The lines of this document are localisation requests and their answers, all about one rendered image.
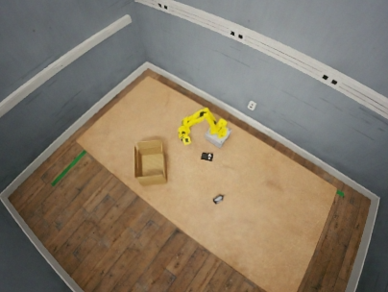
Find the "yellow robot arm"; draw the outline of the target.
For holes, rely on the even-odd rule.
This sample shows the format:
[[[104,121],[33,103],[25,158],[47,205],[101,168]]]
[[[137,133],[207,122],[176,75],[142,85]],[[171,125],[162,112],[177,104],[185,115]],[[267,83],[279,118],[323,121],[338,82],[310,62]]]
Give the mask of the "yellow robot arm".
[[[197,119],[197,117],[199,115],[200,115],[200,118]],[[217,124],[216,119],[214,118],[212,113],[208,110],[208,108],[201,109],[201,110],[195,112],[193,115],[191,115],[189,117],[188,116],[185,117],[182,120],[182,125],[181,125],[182,134],[186,134],[186,127],[190,127],[196,123],[203,121],[204,119],[206,119],[210,125],[210,134],[218,134],[219,139],[222,137],[225,137],[227,135],[228,129],[225,128],[227,122],[220,119],[220,121]],[[215,125],[217,125],[217,126],[215,126]],[[216,127],[217,127],[217,129],[216,129]]]

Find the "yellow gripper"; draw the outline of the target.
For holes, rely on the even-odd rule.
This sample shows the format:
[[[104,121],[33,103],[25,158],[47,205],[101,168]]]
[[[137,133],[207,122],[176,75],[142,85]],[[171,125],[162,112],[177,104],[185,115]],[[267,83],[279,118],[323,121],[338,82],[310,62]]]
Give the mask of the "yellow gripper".
[[[188,128],[186,127],[186,134],[182,134],[181,128],[178,128],[178,132],[179,132],[179,139],[181,139],[182,136],[184,137],[183,138],[184,145],[191,143],[190,138],[188,136],[188,134],[190,133],[189,127]]]

